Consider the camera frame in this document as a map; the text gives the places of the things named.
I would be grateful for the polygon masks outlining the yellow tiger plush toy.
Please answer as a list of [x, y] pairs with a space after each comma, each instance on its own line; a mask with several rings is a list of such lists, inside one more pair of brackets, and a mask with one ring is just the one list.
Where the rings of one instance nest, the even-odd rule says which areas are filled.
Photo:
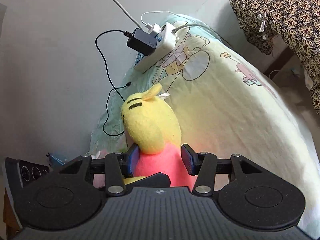
[[181, 157], [182, 132], [171, 107], [159, 97], [157, 83], [144, 92], [130, 95], [121, 107], [127, 138], [139, 146], [134, 177], [158, 172], [169, 176], [171, 186], [192, 189], [196, 177], [188, 174]]

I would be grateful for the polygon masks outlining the cartoon print bed sheet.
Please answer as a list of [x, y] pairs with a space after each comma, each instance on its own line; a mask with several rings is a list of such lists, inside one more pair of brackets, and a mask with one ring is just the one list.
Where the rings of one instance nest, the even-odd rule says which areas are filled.
[[306, 199], [299, 227], [319, 237], [319, 160], [306, 122], [280, 89], [255, 66], [225, 46], [203, 23], [171, 15], [178, 43], [141, 73], [130, 68], [113, 92], [91, 135], [90, 152], [127, 148], [123, 100], [160, 83], [176, 114], [182, 142], [220, 158], [239, 153], [298, 187]]

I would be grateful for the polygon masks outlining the left gripper device body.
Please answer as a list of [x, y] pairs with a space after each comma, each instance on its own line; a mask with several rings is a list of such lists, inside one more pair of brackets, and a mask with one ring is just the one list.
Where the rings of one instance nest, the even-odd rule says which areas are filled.
[[49, 167], [45, 165], [9, 157], [5, 158], [3, 163], [4, 185], [14, 219], [17, 222], [17, 230], [23, 228], [14, 207], [18, 195], [24, 187], [49, 172]]

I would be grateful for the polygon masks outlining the black power adapter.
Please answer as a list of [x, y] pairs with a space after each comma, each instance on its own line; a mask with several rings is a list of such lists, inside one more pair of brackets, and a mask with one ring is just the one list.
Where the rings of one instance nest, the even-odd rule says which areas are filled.
[[157, 39], [142, 29], [136, 28], [132, 33], [126, 31], [124, 35], [128, 38], [126, 45], [145, 56], [156, 50]]

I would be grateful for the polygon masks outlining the white power strip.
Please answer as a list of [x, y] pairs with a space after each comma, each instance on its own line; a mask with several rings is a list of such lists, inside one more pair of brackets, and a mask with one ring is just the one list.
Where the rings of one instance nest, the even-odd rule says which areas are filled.
[[166, 22], [161, 26], [156, 37], [157, 45], [155, 51], [149, 56], [138, 55], [134, 69], [144, 73], [163, 57], [167, 56], [176, 46], [177, 35], [173, 32], [175, 27]]

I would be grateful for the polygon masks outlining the white charger plug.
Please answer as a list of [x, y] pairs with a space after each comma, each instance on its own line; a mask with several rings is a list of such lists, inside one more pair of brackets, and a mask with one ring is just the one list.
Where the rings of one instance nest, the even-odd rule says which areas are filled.
[[160, 25], [157, 23], [154, 23], [153, 25], [147, 24], [146, 28], [148, 29], [148, 34], [151, 35], [152, 37], [156, 37], [159, 32], [160, 32]]

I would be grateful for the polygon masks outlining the brown floral patterned cloth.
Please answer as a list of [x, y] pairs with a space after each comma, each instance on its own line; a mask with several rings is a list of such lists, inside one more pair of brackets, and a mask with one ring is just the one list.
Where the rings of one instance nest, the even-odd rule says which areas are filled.
[[312, 83], [310, 96], [319, 111], [319, 0], [229, 0], [249, 43], [273, 51], [279, 35], [299, 58]]

